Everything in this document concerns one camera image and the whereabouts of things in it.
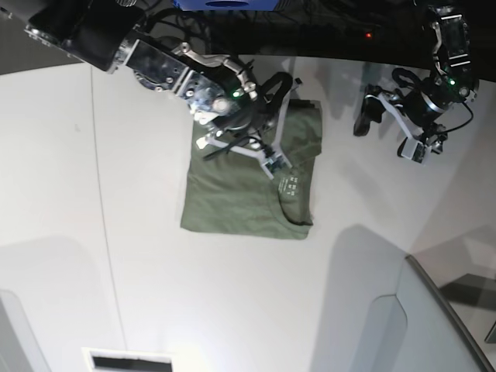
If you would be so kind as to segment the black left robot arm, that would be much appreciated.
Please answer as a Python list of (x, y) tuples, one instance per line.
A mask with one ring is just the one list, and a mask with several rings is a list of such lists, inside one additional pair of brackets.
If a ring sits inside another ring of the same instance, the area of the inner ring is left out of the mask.
[(429, 44), (425, 47), (432, 57), (429, 76), (421, 79), (414, 72), (396, 67), (391, 72), (398, 86), (388, 91), (369, 84), (360, 114), (353, 126), (354, 136), (368, 134), (372, 122), (380, 123), (385, 104), (378, 98), (383, 93), (386, 101), (422, 129), (421, 141), (444, 141), (452, 129), (436, 123), (453, 104), (466, 105), (477, 95), (479, 79), (472, 72), (469, 26), (458, 1), (417, 1), (422, 30)]

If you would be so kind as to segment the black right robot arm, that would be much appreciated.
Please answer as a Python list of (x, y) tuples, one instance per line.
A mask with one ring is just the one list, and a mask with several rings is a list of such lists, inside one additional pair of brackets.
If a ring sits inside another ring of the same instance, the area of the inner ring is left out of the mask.
[(26, 32), (93, 67), (113, 73), (128, 67), (154, 91), (169, 91), (185, 101), (194, 120), (217, 136), (251, 133), (284, 121), (293, 85), (277, 73), (260, 84), (251, 66), (236, 55), (202, 54), (186, 33), (171, 44), (151, 35), (170, 10), (147, 15), (131, 1), (20, 1), (16, 15)]

